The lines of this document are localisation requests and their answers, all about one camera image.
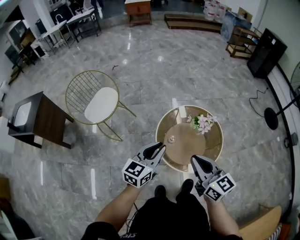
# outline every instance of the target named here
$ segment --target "striped cushion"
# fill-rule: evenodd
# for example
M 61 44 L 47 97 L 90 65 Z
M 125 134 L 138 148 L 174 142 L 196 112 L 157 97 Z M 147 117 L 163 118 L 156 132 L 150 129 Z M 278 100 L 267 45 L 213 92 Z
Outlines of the striped cushion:
M 282 224 L 280 223 L 277 226 L 275 232 L 268 238 L 268 240 L 277 240 L 280 235 L 281 227 L 282 227 Z

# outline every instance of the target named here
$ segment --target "person's right arm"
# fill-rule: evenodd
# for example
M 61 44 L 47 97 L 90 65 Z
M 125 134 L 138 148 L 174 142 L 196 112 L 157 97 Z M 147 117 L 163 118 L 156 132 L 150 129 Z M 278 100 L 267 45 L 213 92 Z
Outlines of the person's right arm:
M 229 215 L 222 201 L 214 202 L 204 196 L 210 217 L 210 227 L 222 236 L 236 235 L 240 237 L 240 230 L 236 221 Z

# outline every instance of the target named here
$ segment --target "round coffee table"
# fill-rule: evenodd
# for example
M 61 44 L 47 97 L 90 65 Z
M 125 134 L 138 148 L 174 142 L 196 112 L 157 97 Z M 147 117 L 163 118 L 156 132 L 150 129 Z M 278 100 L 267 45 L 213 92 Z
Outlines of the round coffee table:
M 216 161 L 223 147 L 223 133 L 218 122 L 204 135 L 192 129 L 188 116 L 211 115 L 207 110 L 193 105 L 176 107 L 160 120 L 155 134 L 156 142 L 166 145 L 163 160 L 180 172 L 188 172 L 193 155 L 203 155 Z

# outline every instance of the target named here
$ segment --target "round black base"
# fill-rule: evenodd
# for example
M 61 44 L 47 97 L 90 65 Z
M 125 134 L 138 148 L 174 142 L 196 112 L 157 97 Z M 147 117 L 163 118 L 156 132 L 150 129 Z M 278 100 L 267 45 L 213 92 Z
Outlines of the round black base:
M 275 130 L 278 127 L 278 118 L 272 108 L 268 107 L 264 110 L 264 119 L 266 120 L 268 127 L 272 130 Z

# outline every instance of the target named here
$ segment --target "flower bouquet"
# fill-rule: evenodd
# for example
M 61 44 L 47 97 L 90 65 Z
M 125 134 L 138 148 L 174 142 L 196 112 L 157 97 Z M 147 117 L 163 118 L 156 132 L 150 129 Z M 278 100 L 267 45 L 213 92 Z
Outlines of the flower bouquet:
M 203 114 L 199 114 L 198 116 L 189 115 L 187 120 L 187 122 L 190 122 L 191 127 L 202 135 L 211 130 L 212 125 L 216 121 L 217 117 L 210 116 L 209 114 L 207 114 L 207 117 L 204 117 Z

